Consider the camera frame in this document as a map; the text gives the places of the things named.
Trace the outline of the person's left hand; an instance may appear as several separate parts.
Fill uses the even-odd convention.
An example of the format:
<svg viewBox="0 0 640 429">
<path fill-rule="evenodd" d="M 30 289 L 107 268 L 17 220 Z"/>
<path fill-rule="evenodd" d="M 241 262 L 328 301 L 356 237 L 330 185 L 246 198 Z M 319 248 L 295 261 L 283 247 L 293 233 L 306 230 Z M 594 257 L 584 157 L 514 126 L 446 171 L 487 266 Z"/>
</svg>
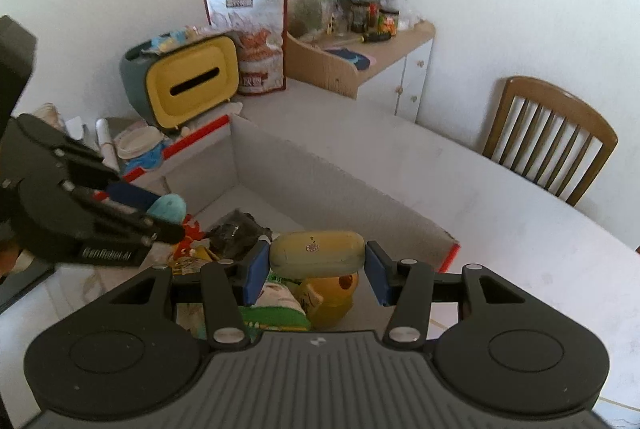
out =
<svg viewBox="0 0 640 429">
<path fill-rule="evenodd" d="M 23 272 L 32 263 L 34 258 L 29 253 L 24 253 L 22 247 L 15 241 L 2 243 L 0 247 L 0 276 L 11 273 Z"/>
</svg>

